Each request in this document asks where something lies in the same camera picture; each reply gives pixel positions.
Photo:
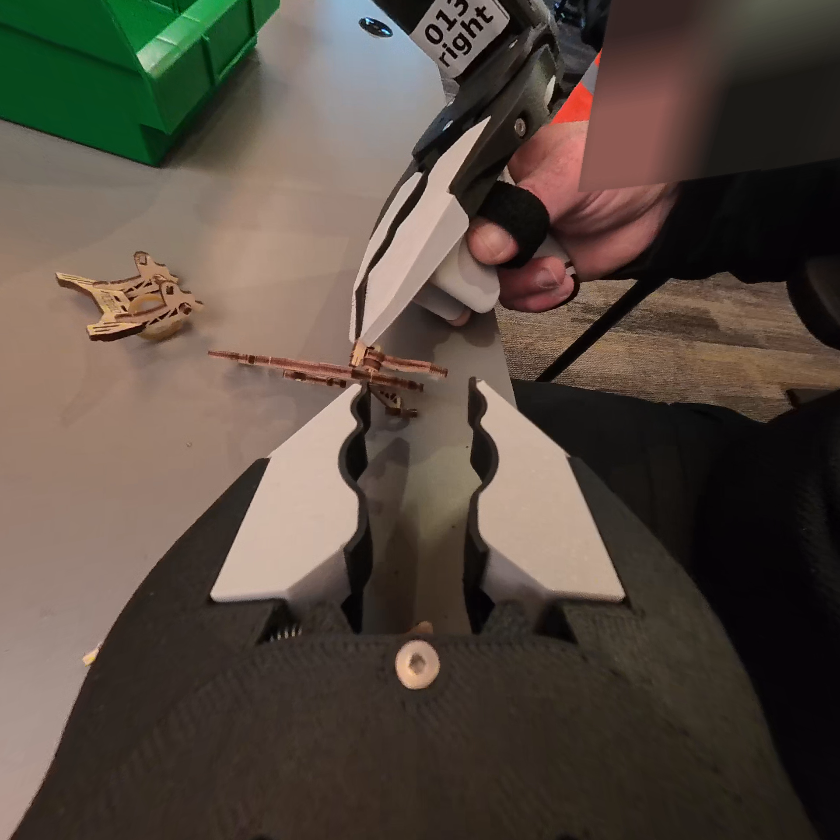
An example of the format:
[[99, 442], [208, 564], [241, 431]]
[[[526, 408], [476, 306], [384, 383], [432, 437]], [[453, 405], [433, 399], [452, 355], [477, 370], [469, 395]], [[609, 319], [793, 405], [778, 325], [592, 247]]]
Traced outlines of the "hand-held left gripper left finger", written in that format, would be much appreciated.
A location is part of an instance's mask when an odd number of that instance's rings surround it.
[[362, 628], [371, 527], [359, 478], [368, 466], [366, 385], [350, 385], [267, 459], [211, 599], [280, 600], [295, 613], [321, 602]]

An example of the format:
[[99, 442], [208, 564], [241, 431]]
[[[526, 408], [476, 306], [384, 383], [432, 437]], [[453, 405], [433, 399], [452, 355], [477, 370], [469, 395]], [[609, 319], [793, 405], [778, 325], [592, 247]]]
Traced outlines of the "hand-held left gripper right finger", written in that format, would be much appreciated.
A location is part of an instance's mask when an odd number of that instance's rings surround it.
[[479, 634], [514, 602], [536, 627], [560, 602], [622, 604], [625, 590], [561, 446], [488, 383], [471, 379], [465, 606]]

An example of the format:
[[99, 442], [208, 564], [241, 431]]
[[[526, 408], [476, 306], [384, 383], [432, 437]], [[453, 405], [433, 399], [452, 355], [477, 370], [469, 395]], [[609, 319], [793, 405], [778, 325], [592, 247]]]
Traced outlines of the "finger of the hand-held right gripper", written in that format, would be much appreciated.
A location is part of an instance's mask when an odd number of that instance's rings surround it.
[[373, 344], [382, 336], [465, 234], [469, 216], [449, 187], [489, 121], [466, 131], [421, 173], [366, 272], [358, 340]]
[[385, 242], [389, 229], [397, 218], [403, 205], [409, 200], [410, 196], [417, 189], [418, 184], [422, 181], [421, 174], [404, 174], [401, 181], [397, 184], [394, 191], [389, 195], [381, 215], [379, 216], [376, 226], [371, 234], [369, 243], [364, 252], [362, 262], [358, 269], [357, 276], [353, 283], [353, 291], [351, 293], [351, 342], [354, 343], [361, 335], [361, 321], [360, 316], [364, 309], [365, 292], [361, 289], [366, 272], [375, 256], [376, 252]]

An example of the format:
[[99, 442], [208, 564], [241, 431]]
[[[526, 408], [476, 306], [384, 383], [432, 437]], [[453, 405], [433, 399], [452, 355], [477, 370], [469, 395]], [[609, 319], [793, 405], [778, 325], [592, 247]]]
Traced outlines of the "wooden model frame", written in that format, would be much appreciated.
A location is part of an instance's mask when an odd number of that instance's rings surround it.
[[448, 375], [448, 370], [432, 362], [400, 358], [385, 352], [384, 354], [385, 359], [381, 369], [373, 372], [353, 369], [350, 367], [350, 362], [340, 365], [224, 350], [207, 352], [208, 356], [215, 359], [278, 369], [282, 371], [285, 378], [296, 382], [337, 386], [342, 389], [352, 382], [364, 383], [367, 384], [373, 397], [383, 405], [387, 414], [405, 419], [416, 417], [417, 410], [405, 405], [403, 392], [422, 393], [424, 384], [405, 378], [404, 374], [428, 375], [444, 379]]

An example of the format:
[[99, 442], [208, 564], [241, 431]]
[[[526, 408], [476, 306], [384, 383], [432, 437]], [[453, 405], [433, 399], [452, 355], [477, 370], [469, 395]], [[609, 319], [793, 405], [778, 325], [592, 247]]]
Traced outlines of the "wooden lattice assembly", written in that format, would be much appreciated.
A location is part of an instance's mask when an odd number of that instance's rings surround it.
[[179, 332], [203, 303], [181, 288], [179, 277], [145, 251], [133, 255], [138, 270], [125, 280], [93, 280], [57, 272], [61, 287], [76, 289], [97, 304], [101, 316], [87, 326], [91, 341], [110, 342], [139, 335], [161, 341]]

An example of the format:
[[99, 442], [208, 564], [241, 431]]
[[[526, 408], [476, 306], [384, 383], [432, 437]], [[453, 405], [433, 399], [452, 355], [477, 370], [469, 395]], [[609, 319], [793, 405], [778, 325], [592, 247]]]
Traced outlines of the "person's right forearm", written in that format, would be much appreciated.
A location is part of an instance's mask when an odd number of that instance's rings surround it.
[[684, 182], [664, 226], [612, 280], [787, 281], [839, 253], [839, 160]]

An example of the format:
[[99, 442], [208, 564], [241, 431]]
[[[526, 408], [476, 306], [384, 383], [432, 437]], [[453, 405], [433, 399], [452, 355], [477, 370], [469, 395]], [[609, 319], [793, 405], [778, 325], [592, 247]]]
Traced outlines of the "person's right hand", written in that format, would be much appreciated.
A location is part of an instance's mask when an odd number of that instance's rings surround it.
[[[580, 282], [613, 277], [650, 246], [678, 195], [676, 183], [579, 192], [588, 122], [543, 126], [511, 158], [517, 183], [546, 206], [552, 235], [570, 259]], [[546, 312], [574, 293], [565, 261], [531, 259], [499, 269], [499, 302], [518, 312]]]

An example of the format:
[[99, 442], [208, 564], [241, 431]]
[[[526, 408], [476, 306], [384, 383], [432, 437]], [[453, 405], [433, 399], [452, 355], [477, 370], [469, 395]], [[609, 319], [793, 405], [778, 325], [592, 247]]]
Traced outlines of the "orange box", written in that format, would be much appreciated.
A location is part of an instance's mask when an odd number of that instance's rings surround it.
[[553, 116], [551, 124], [579, 123], [590, 120], [601, 56], [602, 52], [599, 51], [569, 97]]

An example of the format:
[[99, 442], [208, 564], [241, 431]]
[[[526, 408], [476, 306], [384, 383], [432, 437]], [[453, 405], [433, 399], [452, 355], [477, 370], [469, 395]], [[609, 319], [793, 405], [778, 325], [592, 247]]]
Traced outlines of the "person's black clothing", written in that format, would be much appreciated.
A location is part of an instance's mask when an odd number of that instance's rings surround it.
[[815, 829], [838, 838], [838, 391], [761, 423], [721, 406], [512, 386], [522, 414], [582, 459], [696, 582]]

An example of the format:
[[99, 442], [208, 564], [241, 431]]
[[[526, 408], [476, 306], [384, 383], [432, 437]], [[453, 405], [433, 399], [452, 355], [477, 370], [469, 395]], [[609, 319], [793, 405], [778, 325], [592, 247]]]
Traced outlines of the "black table leg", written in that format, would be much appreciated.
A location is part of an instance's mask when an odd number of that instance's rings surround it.
[[611, 329], [622, 321], [646, 298], [665, 285], [668, 278], [655, 280], [637, 280], [617, 301], [615, 301], [603, 315], [593, 322], [582, 335], [572, 342], [562, 354], [553, 361], [535, 379], [536, 382], [553, 382], [558, 376], [567, 371], [592, 346], [603, 338]]

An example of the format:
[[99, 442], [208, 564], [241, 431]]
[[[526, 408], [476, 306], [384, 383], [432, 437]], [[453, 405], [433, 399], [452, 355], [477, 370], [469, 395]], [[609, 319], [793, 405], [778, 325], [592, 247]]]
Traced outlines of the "stacked green plastic bins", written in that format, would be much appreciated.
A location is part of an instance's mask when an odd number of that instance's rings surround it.
[[2, 1], [2, 120], [159, 165], [279, 6]]

